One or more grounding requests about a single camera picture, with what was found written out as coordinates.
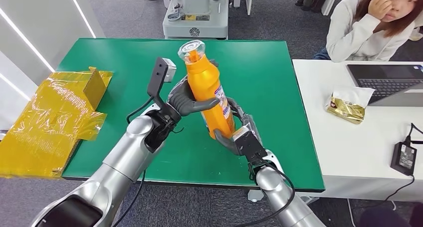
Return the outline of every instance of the power adapter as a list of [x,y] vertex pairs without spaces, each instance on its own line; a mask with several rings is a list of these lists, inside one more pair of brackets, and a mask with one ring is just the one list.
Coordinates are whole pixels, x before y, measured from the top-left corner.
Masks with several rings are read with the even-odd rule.
[[391,160],[391,168],[406,176],[413,175],[417,155],[417,149],[411,147],[409,143],[408,137],[406,141],[398,142]]

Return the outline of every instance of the long brown hair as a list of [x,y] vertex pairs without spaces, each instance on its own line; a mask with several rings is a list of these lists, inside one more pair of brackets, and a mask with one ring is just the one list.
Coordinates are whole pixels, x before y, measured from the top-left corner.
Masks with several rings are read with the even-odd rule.
[[[360,20],[364,17],[364,15],[367,14],[370,1],[371,0],[361,0],[357,6],[357,12],[354,16],[355,20]],[[394,36],[404,31],[404,29],[406,29],[407,26],[409,26],[418,17],[422,10],[423,0],[418,0],[414,6],[414,9],[408,15],[388,23],[387,33],[385,36]]]

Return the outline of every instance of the laptop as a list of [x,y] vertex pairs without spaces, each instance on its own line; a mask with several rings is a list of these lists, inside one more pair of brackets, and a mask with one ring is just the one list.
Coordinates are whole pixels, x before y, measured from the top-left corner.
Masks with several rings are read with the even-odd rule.
[[423,66],[347,65],[356,86],[375,92],[369,106],[423,107]]

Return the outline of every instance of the laptop keyboard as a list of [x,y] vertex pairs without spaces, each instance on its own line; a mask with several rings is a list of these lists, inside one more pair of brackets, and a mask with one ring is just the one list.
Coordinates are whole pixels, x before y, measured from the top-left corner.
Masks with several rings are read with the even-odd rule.
[[416,84],[422,83],[423,79],[359,79],[359,82],[360,87],[375,89],[373,97],[382,99]]

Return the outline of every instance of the white machine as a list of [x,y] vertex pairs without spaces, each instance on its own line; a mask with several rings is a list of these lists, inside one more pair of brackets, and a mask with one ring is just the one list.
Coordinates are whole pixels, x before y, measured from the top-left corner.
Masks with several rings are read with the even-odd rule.
[[165,39],[227,39],[229,0],[170,0]]

